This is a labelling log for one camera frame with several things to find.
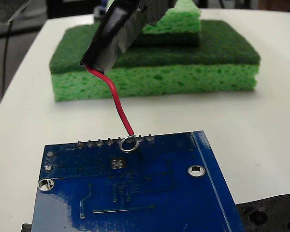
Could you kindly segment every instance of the white table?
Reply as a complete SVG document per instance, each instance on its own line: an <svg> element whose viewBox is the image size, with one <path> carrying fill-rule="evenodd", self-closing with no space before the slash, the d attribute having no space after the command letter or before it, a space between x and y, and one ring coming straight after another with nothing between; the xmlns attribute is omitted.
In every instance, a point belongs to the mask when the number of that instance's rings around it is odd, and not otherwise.
<svg viewBox="0 0 290 232"><path fill-rule="evenodd" d="M204 130L235 203L290 193L290 14L203 10L260 53L255 92L125 98L137 134ZM55 103L49 61L64 31L92 16L48 20L0 105L0 232L31 223L44 145L125 137L112 99Z"/></svg>

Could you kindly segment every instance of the green sponge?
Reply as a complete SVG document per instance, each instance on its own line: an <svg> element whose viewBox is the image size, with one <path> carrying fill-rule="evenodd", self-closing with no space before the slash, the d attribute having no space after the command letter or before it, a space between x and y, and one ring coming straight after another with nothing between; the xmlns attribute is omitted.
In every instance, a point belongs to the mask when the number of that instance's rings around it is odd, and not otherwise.
<svg viewBox="0 0 290 232"><path fill-rule="evenodd" d="M108 72L121 97L175 93L253 90L260 57L233 28L222 21L202 21L202 46L134 47ZM68 34L51 61L56 101L111 97L108 86L79 67L76 39Z"/></svg>
<svg viewBox="0 0 290 232"><path fill-rule="evenodd" d="M178 0L155 25L146 25L132 46L200 44L201 11L192 0Z"/></svg>

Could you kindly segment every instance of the black plastic part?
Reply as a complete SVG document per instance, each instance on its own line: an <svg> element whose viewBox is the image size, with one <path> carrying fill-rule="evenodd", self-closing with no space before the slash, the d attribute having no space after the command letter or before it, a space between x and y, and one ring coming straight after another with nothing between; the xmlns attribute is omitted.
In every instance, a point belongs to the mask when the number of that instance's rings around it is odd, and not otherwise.
<svg viewBox="0 0 290 232"><path fill-rule="evenodd" d="M80 64L108 72L142 32L157 23L177 0L115 0L105 14Z"/></svg>
<svg viewBox="0 0 290 232"><path fill-rule="evenodd" d="M290 232L290 195L238 204L246 232Z"/></svg>
<svg viewBox="0 0 290 232"><path fill-rule="evenodd" d="M23 224L21 232L31 232L32 224Z"/></svg>

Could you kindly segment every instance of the metal pin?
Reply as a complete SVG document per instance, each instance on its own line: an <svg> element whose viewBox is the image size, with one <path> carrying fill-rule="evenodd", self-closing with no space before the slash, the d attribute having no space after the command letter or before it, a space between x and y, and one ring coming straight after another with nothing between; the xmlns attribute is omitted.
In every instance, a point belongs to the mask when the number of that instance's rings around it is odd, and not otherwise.
<svg viewBox="0 0 290 232"><path fill-rule="evenodd" d="M104 142L101 141L101 139L98 139L97 146L102 146L103 144L104 144Z"/></svg>
<svg viewBox="0 0 290 232"><path fill-rule="evenodd" d="M111 140L111 138L108 138L106 144L108 144L109 146L112 145L114 142L113 140Z"/></svg>
<svg viewBox="0 0 290 232"><path fill-rule="evenodd" d="M144 141L144 139L141 137L141 135L139 135L139 137L137 138L137 140L138 140L139 142L143 142L143 141Z"/></svg>
<svg viewBox="0 0 290 232"><path fill-rule="evenodd" d="M52 151L49 151L49 152L47 153L47 157L53 157L54 155L55 155L55 153L52 152Z"/></svg>
<svg viewBox="0 0 290 232"><path fill-rule="evenodd" d="M135 141L134 147L131 148L131 149L124 149L122 145L124 144L125 141L127 141L130 138L134 139L134 141ZM122 150L123 152L127 152L127 153L136 150L138 148L138 146L139 146L139 141L138 141L138 139L136 138L135 135L129 135L128 137L126 137L123 140L121 140L120 143L119 143L120 150Z"/></svg>
<svg viewBox="0 0 290 232"><path fill-rule="evenodd" d="M83 144L81 141L78 141L78 143L77 143L77 147L78 147L78 148L82 148L82 147L84 147L84 144Z"/></svg>
<svg viewBox="0 0 290 232"><path fill-rule="evenodd" d="M89 147L93 146L93 142L90 139L88 140L87 146L89 146Z"/></svg>
<svg viewBox="0 0 290 232"><path fill-rule="evenodd" d="M51 170L52 170L52 165L48 164L48 165L45 166L45 171L49 172Z"/></svg>
<svg viewBox="0 0 290 232"><path fill-rule="evenodd" d="M147 141L153 141L155 138L153 136L151 136L151 134L148 135L148 137L146 137Z"/></svg>

